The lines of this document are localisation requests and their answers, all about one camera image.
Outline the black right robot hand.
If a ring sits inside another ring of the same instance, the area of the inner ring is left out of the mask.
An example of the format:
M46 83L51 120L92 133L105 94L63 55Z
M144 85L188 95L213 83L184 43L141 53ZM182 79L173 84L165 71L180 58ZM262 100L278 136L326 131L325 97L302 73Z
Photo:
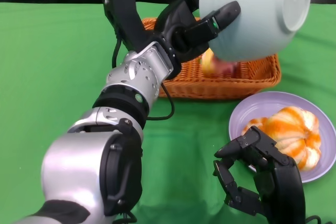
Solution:
M226 205L252 216L263 215L269 223L305 223L305 195L297 164L259 128L250 127L214 156L213 175L226 194ZM237 186L229 171L237 160L256 169L257 192Z

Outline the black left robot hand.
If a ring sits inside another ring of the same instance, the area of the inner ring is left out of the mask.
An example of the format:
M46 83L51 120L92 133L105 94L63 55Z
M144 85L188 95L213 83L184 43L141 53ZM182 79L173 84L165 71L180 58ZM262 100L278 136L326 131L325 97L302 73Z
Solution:
M241 11L239 3L233 1L196 19L193 11L197 7L196 0L176 1L164 9L154 26L154 30L168 40L181 63L203 54L209 48L209 42L217 38Z

